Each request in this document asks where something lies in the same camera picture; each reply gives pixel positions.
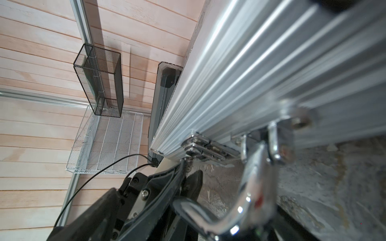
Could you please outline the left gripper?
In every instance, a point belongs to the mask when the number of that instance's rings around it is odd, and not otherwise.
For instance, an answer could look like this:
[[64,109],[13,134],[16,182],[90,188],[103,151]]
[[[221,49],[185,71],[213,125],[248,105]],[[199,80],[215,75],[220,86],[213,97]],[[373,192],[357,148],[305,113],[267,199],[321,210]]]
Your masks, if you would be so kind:
[[148,240],[186,176],[184,160],[172,161],[171,166],[149,177],[137,173],[126,178],[119,189],[107,191],[70,225],[55,227],[47,240]]

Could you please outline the silver aluminium poker case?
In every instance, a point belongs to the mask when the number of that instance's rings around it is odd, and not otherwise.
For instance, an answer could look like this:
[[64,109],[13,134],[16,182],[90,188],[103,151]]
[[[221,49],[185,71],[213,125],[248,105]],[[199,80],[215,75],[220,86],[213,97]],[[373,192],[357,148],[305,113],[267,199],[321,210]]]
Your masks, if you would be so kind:
[[150,149],[222,166],[211,241],[386,238],[385,1],[211,1]]

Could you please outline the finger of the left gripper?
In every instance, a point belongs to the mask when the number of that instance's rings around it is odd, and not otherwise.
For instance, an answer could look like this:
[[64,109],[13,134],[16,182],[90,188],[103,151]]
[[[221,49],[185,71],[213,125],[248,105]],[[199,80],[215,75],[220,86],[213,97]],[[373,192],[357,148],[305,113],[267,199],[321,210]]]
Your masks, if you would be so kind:
[[[192,175],[188,176],[183,182],[181,196],[189,198],[193,201],[197,201],[203,185],[203,172],[198,170]],[[197,241],[198,232],[191,228],[187,222],[185,222],[180,215],[175,211],[175,208],[171,205],[172,223],[168,228],[168,240],[169,241]]]

